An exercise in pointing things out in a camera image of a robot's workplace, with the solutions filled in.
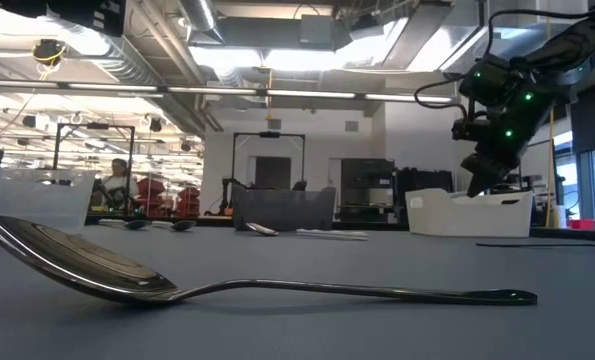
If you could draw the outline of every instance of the robotic arm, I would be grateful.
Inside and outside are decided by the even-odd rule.
[[[469,98],[470,113],[455,122],[453,139],[477,142],[461,164],[473,174],[468,196],[519,166],[555,105],[576,101],[573,85],[590,73],[594,53],[595,10],[533,53],[509,61],[487,53],[464,75],[459,92]],[[474,113],[474,102],[488,111]]]

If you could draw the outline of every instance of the gray table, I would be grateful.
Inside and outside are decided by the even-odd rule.
[[[595,249],[478,248],[473,239],[395,232],[373,232],[369,242],[225,228],[88,227],[85,236],[181,287],[277,278],[518,288],[538,293],[540,304],[423,305],[244,289],[133,309],[54,283],[0,248],[0,359],[595,359]]]

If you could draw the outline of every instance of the white plastic bin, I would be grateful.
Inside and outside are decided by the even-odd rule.
[[[0,169],[0,215],[79,234],[94,180],[92,171]]]
[[[406,193],[410,232],[433,236],[528,237],[532,205],[532,192],[472,199],[442,189]]]

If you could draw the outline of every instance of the spoon bowl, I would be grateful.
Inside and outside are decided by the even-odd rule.
[[[229,280],[181,290],[154,270],[82,238],[7,216],[0,216],[0,246],[26,265],[63,285],[127,304],[173,304],[191,297],[237,288],[310,291],[440,304],[537,303],[537,295],[522,290],[451,292],[263,279]]]

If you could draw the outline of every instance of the metal spoon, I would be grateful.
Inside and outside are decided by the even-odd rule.
[[[154,227],[168,229],[170,231],[175,231],[175,232],[186,231],[188,229],[193,228],[196,224],[197,224],[197,222],[192,221],[192,220],[180,220],[174,224],[166,222],[166,221],[153,221],[151,223],[151,225]]]
[[[127,230],[139,230],[145,228],[146,226],[150,225],[150,221],[148,220],[131,220],[131,221],[123,221],[123,220],[112,220],[112,219],[102,219],[99,220],[99,225],[104,225],[112,228],[123,227]]]
[[[88,295],[129,304],[174,304],[212,292],[251,287],[373,296],[417,303],[537,303],[537,295],[521,290],[422,291],[280,280],[229,280],[181,290],[157,272],[82,238],[7,216],[0,216],[0,246],[26,265],[63,285]]]
[[[278,236],[279,232],[256,223],[246,223],[246,226],[264,236]],[[346,240],[368,240],[368,234],[360,231],[323,231],[323,230],[305,230],[298,229],[297,235],[323,237],[323,238],[341,238]]]

